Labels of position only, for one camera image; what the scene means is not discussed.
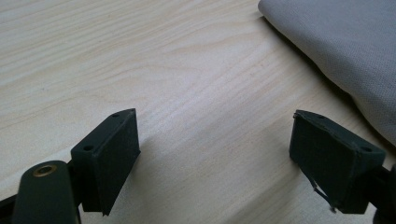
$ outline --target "wooden table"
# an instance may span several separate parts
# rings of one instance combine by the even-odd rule
[[[396,149],[244,1],[0,3],[0,198],[136,108],[142,154],[83,223],[372,223],[334,215],[289,158],[296,109]]]

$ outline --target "gray cloth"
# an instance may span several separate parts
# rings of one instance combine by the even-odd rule
[[[259,10],[396,146],[395,0],[261,0]]]

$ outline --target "gray fabric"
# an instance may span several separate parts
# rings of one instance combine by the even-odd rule
[[[261,0],[259,10],[396,146],[395,0]]]

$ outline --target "light wood grain surface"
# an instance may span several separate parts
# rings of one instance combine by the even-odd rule
[[[83,223],[372,223],[333,214],[289,158],[292,114],[395,148],[244,1],[0,3],[0,198],[136,108],[142,153],[109,217]]]

